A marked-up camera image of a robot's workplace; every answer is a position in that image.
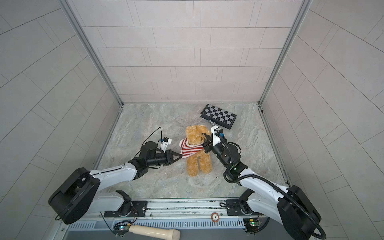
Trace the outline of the red white striped knit sweater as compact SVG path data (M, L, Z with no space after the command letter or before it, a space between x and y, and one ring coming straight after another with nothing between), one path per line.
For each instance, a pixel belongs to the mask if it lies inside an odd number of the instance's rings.
M182 159L189 158L196 153L204 150L204 147L202 144L199 145L190 145L189 140L187 138L181 140L179 142L179 146L181 147L181 154L183 155Z

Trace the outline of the tan plush teddy bear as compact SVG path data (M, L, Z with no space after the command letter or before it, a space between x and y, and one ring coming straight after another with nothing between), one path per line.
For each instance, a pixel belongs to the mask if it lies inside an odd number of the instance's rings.
M211 131L204 125L193 125L186 128L186 138L181 140L182 159L187 160L187 173L190 177L198 175L199 171L209 174L213 170L211 156L204 151L205 135Z

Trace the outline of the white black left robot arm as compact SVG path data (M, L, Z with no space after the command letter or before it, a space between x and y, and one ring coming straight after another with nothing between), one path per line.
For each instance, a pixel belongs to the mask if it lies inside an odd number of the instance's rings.
M112 212L126 217L132 213L132 199L122 190L105 193L103 190L115 184L134 181L146 174L149 168L166 167L182 158L172 150L162 150L157 143L147 142L141 146L140 154L123 165L88 171L76 169L50 196L48 204L66 225L84 215Z

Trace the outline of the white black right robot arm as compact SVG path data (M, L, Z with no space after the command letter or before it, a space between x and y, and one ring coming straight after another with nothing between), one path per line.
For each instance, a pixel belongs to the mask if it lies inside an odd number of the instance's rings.
M206 153L213 152L226 168L226 182L247 188L239 198L244 213L260 213L279 222L295 240L327 238L320 226L321 215L300 187L284 187L256 174L241 162L240 147L227 142L223 134L206 135L203 147Z

